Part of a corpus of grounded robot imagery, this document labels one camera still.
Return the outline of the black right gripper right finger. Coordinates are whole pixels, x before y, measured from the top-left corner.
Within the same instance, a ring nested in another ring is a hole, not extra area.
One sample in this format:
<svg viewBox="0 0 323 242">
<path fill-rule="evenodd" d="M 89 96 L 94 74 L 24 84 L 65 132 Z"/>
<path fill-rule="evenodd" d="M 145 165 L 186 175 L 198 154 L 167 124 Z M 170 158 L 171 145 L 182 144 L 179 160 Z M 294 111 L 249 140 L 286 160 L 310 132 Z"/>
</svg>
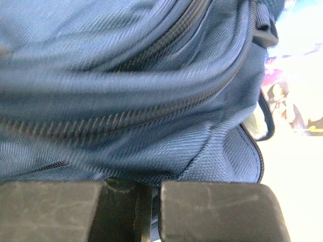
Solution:
<svg viewBox="0 0 323 242">
<path fill-rule="evenodd" d="M 166 181 L 162 241 L 290 241 L 277 197 L 266 185 Z"/>
</svg>

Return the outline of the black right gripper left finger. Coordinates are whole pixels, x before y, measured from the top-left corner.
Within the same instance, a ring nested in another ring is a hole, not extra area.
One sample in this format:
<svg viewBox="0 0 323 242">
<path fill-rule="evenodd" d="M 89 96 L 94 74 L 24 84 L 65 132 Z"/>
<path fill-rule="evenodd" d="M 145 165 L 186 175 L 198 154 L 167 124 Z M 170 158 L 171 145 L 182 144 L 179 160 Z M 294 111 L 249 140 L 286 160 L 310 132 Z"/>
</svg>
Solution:
<svg viewBox="0 0 323 242">
<path fill-rule="evenodd" d="M 152 190 L 106 181 L 1 184 L 1 241 L 149 241 Z"/>
</svg>

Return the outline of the blue Jane Eyre book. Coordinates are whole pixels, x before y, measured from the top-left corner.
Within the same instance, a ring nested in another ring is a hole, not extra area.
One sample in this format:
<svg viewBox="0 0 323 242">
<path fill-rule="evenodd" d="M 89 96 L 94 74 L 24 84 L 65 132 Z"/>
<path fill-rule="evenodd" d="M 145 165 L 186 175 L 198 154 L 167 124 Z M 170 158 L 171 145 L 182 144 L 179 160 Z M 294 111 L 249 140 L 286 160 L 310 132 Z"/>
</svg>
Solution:
<svg viewBox="0 0 323 242">
<path fill-rule="evenodd" d="M 322 43 L 268 57 L 262 92 L 276 134 L 322 137 Z"/>
</svg>

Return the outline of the navy blue student backpack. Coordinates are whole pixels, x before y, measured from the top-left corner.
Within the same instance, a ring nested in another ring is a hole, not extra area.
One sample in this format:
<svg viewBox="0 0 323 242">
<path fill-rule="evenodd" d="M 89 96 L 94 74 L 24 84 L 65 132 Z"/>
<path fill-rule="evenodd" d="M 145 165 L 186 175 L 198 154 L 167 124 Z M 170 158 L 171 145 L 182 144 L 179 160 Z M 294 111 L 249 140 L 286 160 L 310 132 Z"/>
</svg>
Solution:
<svg viewBox="0 0 323 242">
<path fill-rule="evenodd" d="M 243 125 L 284 1 L 1 1 L 1 180 L 261 181 Z"/>
</svg>

